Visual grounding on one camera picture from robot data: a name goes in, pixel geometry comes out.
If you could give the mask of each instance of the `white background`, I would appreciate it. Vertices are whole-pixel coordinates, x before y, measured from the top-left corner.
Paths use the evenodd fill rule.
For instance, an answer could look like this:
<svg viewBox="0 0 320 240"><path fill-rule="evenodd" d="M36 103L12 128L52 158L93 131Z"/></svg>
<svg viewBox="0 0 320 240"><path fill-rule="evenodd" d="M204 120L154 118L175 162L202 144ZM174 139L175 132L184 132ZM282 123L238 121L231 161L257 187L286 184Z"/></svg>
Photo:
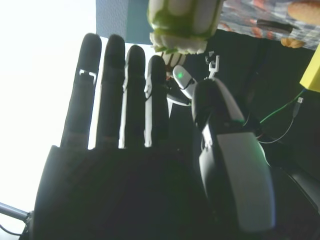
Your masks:
<svg viewBox="0 0 320 240"><path fill-rule="evenodd" d="M60 145L82 39L96 32L96 1L0 1L0 29L0 202L29 212L50 147ZM148 62L154 52L142 47ZM98 79L89 148L99 86ZM2 214L0 224L24 228ZM0 229L0 240L13 239Z"/></svg>

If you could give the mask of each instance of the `green cable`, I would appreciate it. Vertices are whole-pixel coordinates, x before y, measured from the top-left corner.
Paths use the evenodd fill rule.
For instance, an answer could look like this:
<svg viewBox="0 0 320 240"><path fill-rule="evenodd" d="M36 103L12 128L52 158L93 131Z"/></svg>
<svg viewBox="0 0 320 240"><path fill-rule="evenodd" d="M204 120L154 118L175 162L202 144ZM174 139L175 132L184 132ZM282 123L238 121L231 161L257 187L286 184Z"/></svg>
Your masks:
<svg viewBox="0 0 320 240"><path fill-rule="evenodd" d="M285 107L289 106L290 104L292 104L294 101L296 101L306 90L303 89L292 101L288 102L287 104L283 105L282 107L278 108L277 110L273 111L272 113L270 113L268 116L266 116L264 119L262 119L260 121L260 124L262 124L264 121L266 121L268 118L272 117L273 115L275 115L276 113L280 112L282 109L284 109Z"/></svg>

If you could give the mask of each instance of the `green indicator light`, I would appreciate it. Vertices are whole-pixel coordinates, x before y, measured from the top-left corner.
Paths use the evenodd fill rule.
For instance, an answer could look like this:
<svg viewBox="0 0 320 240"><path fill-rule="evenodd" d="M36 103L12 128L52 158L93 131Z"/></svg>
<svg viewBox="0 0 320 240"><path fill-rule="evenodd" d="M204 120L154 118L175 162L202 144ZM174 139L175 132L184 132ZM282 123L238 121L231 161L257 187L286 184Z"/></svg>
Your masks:
<svg viewBox="0 0 320 240"><path fill-rule="evenodd" d="M177 75L178 79L181 79L183 76L184 76L184 74L182 72L179 72Z"/></svg>

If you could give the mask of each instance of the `yellow block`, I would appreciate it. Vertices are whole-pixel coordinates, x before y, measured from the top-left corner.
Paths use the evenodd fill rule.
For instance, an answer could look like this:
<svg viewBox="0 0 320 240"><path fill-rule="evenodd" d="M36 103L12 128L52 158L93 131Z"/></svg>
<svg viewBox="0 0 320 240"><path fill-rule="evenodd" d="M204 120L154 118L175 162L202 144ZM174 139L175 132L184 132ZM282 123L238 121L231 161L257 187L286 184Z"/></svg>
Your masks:
<svg viewBox="0 0 320 240"><path fill-rule="evenodd" d="M306 89L320 93L320 44L306 68L300 84Z"/></svg>

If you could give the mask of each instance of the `brown food item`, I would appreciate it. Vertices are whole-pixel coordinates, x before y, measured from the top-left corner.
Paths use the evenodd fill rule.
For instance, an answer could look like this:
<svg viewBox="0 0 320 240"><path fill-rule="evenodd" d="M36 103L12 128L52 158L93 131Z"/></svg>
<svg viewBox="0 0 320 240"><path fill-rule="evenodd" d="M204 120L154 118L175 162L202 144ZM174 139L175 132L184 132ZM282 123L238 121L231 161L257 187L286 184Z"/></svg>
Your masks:
<svg viewBox="0 0 320 240"><path fill-rule="evenodd" d="M293 2L288 6L288 14L298 21L320 25L320 2Z"/></svg>
<svg viewBox="0 0 320 240"><path fill-rule="evenodd" d="M298 49L303 47L306 43L304 41L287 37L287 38L281 38L281 44L288 48Z"/></svg>

